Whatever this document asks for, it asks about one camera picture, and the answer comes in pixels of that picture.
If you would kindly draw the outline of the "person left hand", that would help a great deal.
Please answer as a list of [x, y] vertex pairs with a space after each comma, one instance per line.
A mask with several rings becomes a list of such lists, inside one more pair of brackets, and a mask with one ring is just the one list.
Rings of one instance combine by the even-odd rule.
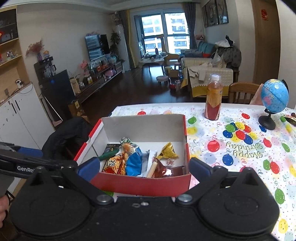
[[3, 221], [6, 218], [6, 211], [8, 210], [9, 204], [10, 201], [6, 195], [0, 198], [0, 228], [3, 227]]

